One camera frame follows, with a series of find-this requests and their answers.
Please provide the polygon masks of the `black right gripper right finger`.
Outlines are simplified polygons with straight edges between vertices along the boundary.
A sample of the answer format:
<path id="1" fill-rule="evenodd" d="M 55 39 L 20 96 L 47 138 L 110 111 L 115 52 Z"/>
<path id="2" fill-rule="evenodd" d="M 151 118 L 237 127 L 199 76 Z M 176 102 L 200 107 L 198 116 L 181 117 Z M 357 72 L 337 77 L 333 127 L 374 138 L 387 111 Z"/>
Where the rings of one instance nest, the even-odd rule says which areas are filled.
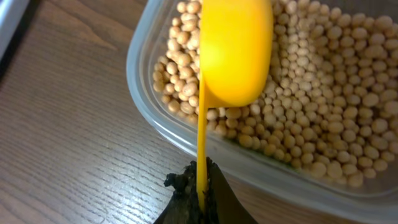
<path id="1" fill-rule="evenodd" d="M 206 158 L 208 191 L 205 223 L 258 224 L 234 194 L 219 166 Z"/>

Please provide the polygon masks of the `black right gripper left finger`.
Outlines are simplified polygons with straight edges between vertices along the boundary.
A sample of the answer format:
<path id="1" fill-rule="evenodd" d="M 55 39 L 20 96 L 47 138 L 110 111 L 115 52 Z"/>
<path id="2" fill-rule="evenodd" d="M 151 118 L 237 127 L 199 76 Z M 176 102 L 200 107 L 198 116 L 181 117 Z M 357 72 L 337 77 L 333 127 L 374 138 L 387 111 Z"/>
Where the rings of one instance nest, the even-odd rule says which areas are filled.
<path id="1" fill-rule="evenodd" d="M 154 224 L 198 224 L 199 204 L 197 195 L 197 163 L 191 161 L 183 173 L 169 173 L 165 187 L 172 186 L 173 194 Z"/>

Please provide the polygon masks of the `yellow plastic measuring scoop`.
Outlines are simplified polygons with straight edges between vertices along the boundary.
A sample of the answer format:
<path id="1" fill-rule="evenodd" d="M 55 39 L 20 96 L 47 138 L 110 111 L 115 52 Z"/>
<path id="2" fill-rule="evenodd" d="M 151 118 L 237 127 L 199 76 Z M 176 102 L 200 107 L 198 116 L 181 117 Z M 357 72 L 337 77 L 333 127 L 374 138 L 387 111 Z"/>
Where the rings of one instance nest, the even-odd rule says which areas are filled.
<path id="1" fill-rule="evenodd" d="M 200 102 L 197 129 L 197 195 L 206 210 L 206 114 L 210 108 L 253 102 L 266 84 L 272 52 L 272 3 L 204 0 L 200 28 Z"/>

